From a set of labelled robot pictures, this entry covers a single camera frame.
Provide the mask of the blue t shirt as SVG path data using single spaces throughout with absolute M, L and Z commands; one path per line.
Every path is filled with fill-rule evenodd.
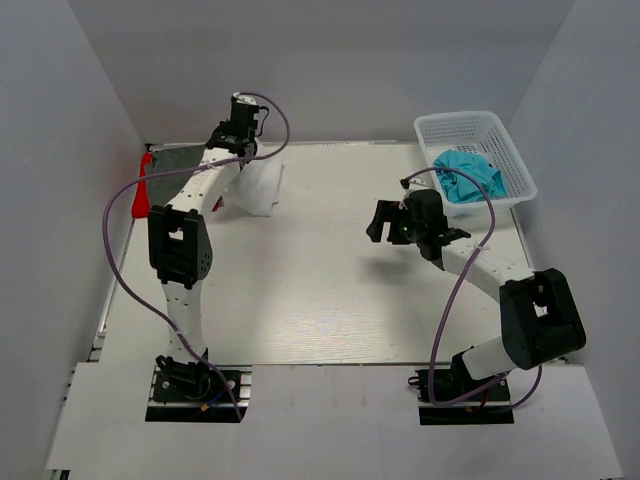
M 481 154 L 447 150 L 434 161 L 443 167 L 436 175 L 447 200 L 454 204 L 483 202 L 477 184 L 491 199 L 507 196 L 502 173 Z

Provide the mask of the white t shirt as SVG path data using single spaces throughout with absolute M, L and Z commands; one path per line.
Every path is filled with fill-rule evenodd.
M 283 167 L 280 154 L 248 163 L 231 181 L 222 199 L 252 216 L 270 217 L 279 202 Z

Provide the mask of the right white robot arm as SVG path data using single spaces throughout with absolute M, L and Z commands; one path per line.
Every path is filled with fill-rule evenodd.
M 587 336 L 565 275 L 534 271 L 482 248 L 472 235 L 451 227 L 432 189 L 401 201 L 380 200 L 366 234 L 374 243 L 416 245 L 426 261 L 475 286 L 499 305 L 500 335 L 453 357 L 451 384 L 472 399 L 488 380 L 515 369 L 530 370 L 583 349 Z

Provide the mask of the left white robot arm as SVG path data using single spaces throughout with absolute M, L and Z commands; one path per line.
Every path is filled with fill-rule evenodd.
M 235 93 L 230 118 L 214 129 L 200 163 L 206 168 L 192 174 L 164 206 L 153 206 L 148 216 L 151 267 L 166 299 L 169 327 L 167 356 L 187 364 L 207 352 L 202 334 L 202 281 L 213 264 L 206 219 L 246 158 L 257 151 L 255 141 L 259 105 L 249 95 Z

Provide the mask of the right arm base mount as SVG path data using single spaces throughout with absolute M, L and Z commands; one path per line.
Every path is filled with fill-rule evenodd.
M 447 407 L 435 406 L 428 396 L 428 369 L 416 370 L 407 384 L 417 394 L 419 423 L 421 426 L 479 426 L 510 425 L 514 423 L 511 394 L 508 383 L 501 379 L 487 390 L 467 400 Z M 485 384 L 482 381 L 463 381 L 454 377 L 450 368 L 434 371 L 434 393 L 439 402 L 451 402 L 468 391 Z

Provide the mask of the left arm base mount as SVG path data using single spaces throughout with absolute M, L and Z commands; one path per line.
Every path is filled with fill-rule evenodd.
M 200 362 L 155 359 L 147 401 L 148 423 L 233 424 L 244 417 L 250 400 L 251 370 L 216 374 Z

